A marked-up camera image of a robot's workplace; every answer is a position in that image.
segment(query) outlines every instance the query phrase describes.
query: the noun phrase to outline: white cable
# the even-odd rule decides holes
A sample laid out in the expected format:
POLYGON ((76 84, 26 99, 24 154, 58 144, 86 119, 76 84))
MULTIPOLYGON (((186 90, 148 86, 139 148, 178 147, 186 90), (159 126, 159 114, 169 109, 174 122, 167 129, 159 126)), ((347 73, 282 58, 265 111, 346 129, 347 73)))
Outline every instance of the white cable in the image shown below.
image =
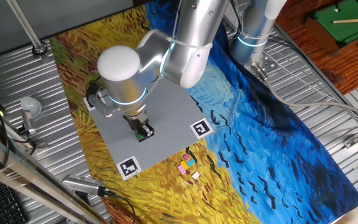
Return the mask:
MULTIPOLYGON (((290 49, 290 46, 289 46, 289 45, 284 44, 284 43, 283 43, 282 45, 283 45, 283 46, 286 46, 287 49, 290 49)), ((267 48, 269 48, 270 50, 273 50, 276 54, 279 54, 280 56, 285 57, 289 62, 291 62, 291 60, 290 60, 287 56, 284 56, 284 55, 282 55, 280 52, 278 52, 278 51, 272 49, 271 46, 268 46, 267 48)), ((309 77, 311 80, 313 80, 313 79, 309 76, 309 74, 307 74, 306 72, 304 72, 303 69, 300 68, 296 63, 293 63, 293 64, 294 64, 297 68, 299 68, 303 73, 305 73, 305 75, 306 75, 307 77, 309 77)), ((295 75, 295 74, 293 74, 293 73, 291 73, 291 74, 292 74, 295 78, 301 80, 303 83, 305 83, 305 84, 307 84, 308 86, 312 87, 312 88, 313 88, 314 90, 316 90, 318 93, 321 93, 322 95, 327 96, 328 98, 330 98, 330 99, 332 99, 332 100, 337 101, 338 103, 340 103, 339 100, 337 100, 337 99, 335 99, 335 98, 333 98, 333 97, 331 97, 331 96, 329 96, 329 95, 325 95, 324 93, 318 91, 318 90, 315 89, 313 86, 311 86, 309 83, 307 83, 307 82, 303 81, 302 79, 298 78, 297 75, 295 75)), ((315 81, 314 81, 314 83, 317 84, 322 90, 324 89, 318 82, 315 82, 315 81)))
POLYGON ((342 103, 336 103, 336 102, 316 102, 316 103, 290 103, 290 102, 287 102, 283 99, 281 99, 277 93, 274 91, 272 85, 270 84, 270 81, 269 79, 266 79, 265 80, 265 83, 267 85, 267 88, 269 88, 270 92, 272 92, 272 95, 280 102, 282 102, 283 104, 285 105, 288 105, 288 106, 292 106, 292 107, 315 107, 315 106, 338 106, 338 107, 341 107, 341 108, 345 108, 345 109, 348 109, 348 110, 351 110, 355 113, 358 114, 358 109, 352 107, 352 106, 349 106, 349 105, 345 105, 345 104, 342 104, 342 103))
POLYGON ((273 29, 272 29, 272 31, 270 31, 270 33, 268 33, 267 35, 265 35, 265 36, 263 36, 263 37, 250 37, 250 36, 248 36, 248 34, 243 33, 243 32, 241 32, 240 34, 241 34, 241 35, 244 35, 244 37, 245 37, 246 39, 260 40, 260 39, 268 38, 271 34, 273 34, 273 29))
POLYGON ((210 49, 210 48, 212 48, 212 43, 206 44, 204 46, 195 46, 195 45, 187 44, 187 43, 184 43, 182 41, 173 39, 171 37, 167 37, 167 41, 174 42, 174 43, 186 46, 186 47, 196 48, 196 49, 210 49))
POLYGON ((318 93, 322 94, 323 96, 326 96, 334 101, 337 101, 338 103, 340 103, 337 99, 317 90, 314 86, 310 85, 309 83, 307 83, 306 81, 304 81, 303 79, 299 78, 298 76, 296 76, 294 73, 290 72, 288 69, 286 69, 283 65, 281 65, 280 63, 278 63, 272 56, 270 56, 267 52, 264 51, 264 53, 269 56, 275 63, 277 63, 278 66, 280 66, 282 69, 284 69, 285 71, 287 71, 289 74, 291 74, 292 76, 294 76, 295 78, 299 79, 300 81, 302 81, 304 84, 310 86, 312 89, 316 90, 318 93))

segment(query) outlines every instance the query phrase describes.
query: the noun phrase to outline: small lego pieces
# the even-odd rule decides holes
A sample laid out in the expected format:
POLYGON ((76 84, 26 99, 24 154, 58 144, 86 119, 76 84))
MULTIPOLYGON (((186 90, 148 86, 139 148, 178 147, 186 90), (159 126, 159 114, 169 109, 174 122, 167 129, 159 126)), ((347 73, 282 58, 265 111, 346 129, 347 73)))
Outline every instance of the small lego pieces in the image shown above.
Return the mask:
POLYGON ((187 165, 188 167, 191 167, 194 163, 195 163, 194 159, 190 159, 190 160, 186 163, 186 165, 187 165))
POLYGON ((180 165, 182 165, 183 168, 185 168, 185 170, 189 169, 189 167, 187 166, 187 164, 186 164, 185 161, 181 161, 181 162, 180 162, 180 165))
POLYGON ((199 176, 200 176, 200 174, 197 171, 193 175, 191 175, 193 180, 196 180, 199 176))
POLYGON ((185 175, 185 174, 186 174, 186 170, 185 170, 185 168, 184 168, 182 165, 179 165, 179 166, 178 166, 178 170, 180 171, 180 173, 181 173, 182 175, 185 175))

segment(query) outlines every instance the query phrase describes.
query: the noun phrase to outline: microphone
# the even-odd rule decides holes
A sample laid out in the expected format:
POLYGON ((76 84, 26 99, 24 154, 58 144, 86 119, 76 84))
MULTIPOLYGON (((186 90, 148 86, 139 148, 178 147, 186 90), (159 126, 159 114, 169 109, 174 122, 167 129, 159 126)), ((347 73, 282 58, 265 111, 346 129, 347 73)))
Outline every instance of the microphone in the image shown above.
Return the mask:
POLYGON ((132 209, 132 214, 134 216, 133 224, 136 222, 135 208, 128 201, 128 199, 109 191, 109 189, 104 187, 102 181, 69 174, 63 178, 62 183, 69 189, 74 190, 77 195, 78 192, 82 192, 83 194, 79 194, 78 196, 80 196, 83 200, 85 199, 85 202, 87 202, 89 205, 90 203, 87 197, 88 194, 97 195, 100 197, 111 196, 124 200, 132 209))
POLYGON ((71 190, 92 195, 98 195, 100 197, 104 197, 106 195, 106 192, 109 192, 109 190, 104 187, 102 181, 79 177, 77 175, 67 175, 65 178, 63 178, 62 183, 65 184, 71 190))

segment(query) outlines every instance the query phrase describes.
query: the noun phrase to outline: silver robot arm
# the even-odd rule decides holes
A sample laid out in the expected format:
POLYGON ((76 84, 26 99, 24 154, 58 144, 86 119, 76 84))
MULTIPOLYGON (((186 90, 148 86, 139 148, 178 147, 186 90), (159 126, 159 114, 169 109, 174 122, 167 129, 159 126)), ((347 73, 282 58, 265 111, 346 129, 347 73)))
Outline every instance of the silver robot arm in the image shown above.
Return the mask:
MULTIPOLYGON (((268 35, 277 17, 273 19, 266 17, 264 12, 266 12, 265 8, 269 7, 268 1, 285 0, 257 1, 264 3, 255 4, 258 7, 255 8, 255 12, 250 11, 250 14, 260 17, 258 22, 263 24, 259 26, 266 28, 255 28, 255 32, 268 29, 266 34, 261 33, 261 35, 268 35)), ((183 1, 175 40, 160 30, 152 30, 135 50, 125 46, 115 46, 105 50, 99 57, 98 70, 115 105, 107 106, 95 95, 88 97, 88 101, 107 118, 119 109, 134 131, 143 138, 152 136, 154 130, 149 125, 145 113, 144 98, 147 95, 147 85, 156 77, 163 75, 164 78, 183 88, 193 87, 204 73, 212 41, 228 4, 229 0, 183 1)), ((251 24, 251 19, 245 18, 250 16, 244 17, 244 27, 250 26, 248 23, 251 24)), ((244 54, 254 51, 255 47, 252 45, 266 40, 267 37, 265 40, 250 42, 248 47, 251 49, 236 44, 239 50, 234 53, 244 57, 244 54)))
POLYGON ((244 9, 242 34, 231 45, 230 53, 248 71, 254 62, 263 67, 262 52, 286 1, 254 0, 244 9))

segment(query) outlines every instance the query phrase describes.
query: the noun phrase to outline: black cable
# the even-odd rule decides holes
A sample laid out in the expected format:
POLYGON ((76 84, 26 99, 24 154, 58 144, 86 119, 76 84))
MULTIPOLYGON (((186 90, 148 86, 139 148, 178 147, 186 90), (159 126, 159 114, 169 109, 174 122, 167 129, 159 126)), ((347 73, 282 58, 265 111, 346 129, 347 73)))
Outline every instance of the black cable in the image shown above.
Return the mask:
POLYGON ((128 201, 128 199, 120 196, 120 195, 116 195, 110 191, 106 191, 104 193, 106 196, 110 196, 110 197, 116 197, 116 198, 120 198, 120 199, 123 199, 132 209, 132 213, 133 213, 133 216, 134 216, 134 221, 132 222, 132 224, 135 224, 136 223, 136 214, 135 214, 135 208, 132 206, 132 204, 128 201))
POLYGON ((37 149, 37 145, 35 144, 35 142, 32 141, 31 145, 32 145, 32 150, 30 152, 30 155, 32 155, 35 152, 35 150, 37 149))
POLYGON ((235 15, 236 15, 236 17, 237 17, 237 21, 238 21, 238 23, 239 23, 239 25, 237 26, 237 32, 236 32, 236 34, 235 34, 234 37, 233 37, 233 38, 237 38, 238 36, 240 36, 241 30, 242 30, 241 19, 240 19, 239 13, 237 12, 236 6, 234 5, 234 1, 233 1, 233 0, 230 0, 230 4, 231 4, 231 6, 233 7, 234 13, 235 13, 235 15))
POLYGON ((5 167, 7 160, 9 159, 9 138, 8 138, 7 132, 6 132, 4 117, 1 113, 0 113, 0 122, 1 122, 1 126, 2 126, 3 137, 5 138, 5 146, 6 146, 5 159, 4 159, 4 165, 3 165, 5 167))
POLYGON ((16 139, 12 139, 12 140, 13 140, 14 142, 24 144, 24 143, 29 143, 29 142, 31 142, 31 137, 30 137, 30 135, 28 134, 28 135, 27 135, 27 140, 26 140, 26 141, 20 141, 20 140, 16 140, 16 139))

